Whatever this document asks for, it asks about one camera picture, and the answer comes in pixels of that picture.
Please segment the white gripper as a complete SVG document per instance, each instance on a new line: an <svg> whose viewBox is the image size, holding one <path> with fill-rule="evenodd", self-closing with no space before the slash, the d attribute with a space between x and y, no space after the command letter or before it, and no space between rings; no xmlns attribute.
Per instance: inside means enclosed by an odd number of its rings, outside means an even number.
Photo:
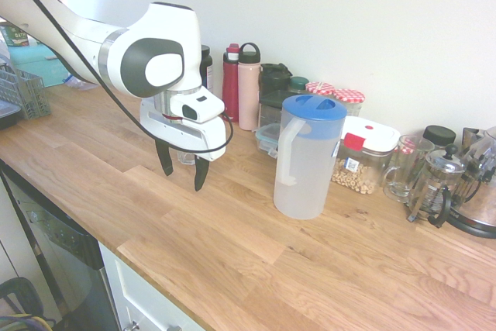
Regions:
<svg viewBox="0 0 496 331"><path fill-rule="evenodd" d="M144 98L141 101L139 115L144 128L161 139L155 140L155 146L166 176L174 172L169 144L187 153L193 150L208 150L207 153L195 156L194 186L196 191L200 191L207 178L210 161L219 159L226 151L226 127L223 120L218 116L204 123L189 119L166 119L155 109L152 98Z"/></svg>

